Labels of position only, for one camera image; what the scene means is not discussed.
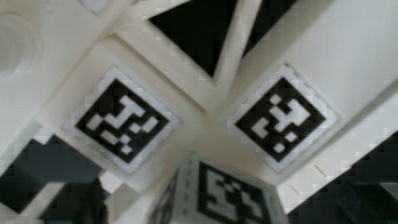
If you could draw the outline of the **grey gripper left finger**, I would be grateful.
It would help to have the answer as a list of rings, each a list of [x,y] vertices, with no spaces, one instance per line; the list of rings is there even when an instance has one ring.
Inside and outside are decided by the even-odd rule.
[[[100,179],[42,181],[26,194],[19,224],[109,224]]]

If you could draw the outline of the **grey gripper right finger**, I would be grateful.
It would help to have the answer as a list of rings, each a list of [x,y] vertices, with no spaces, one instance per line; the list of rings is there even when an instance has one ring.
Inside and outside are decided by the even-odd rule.
[[[345,183],[338,204],[354,224],[398,224],[398,183]]]

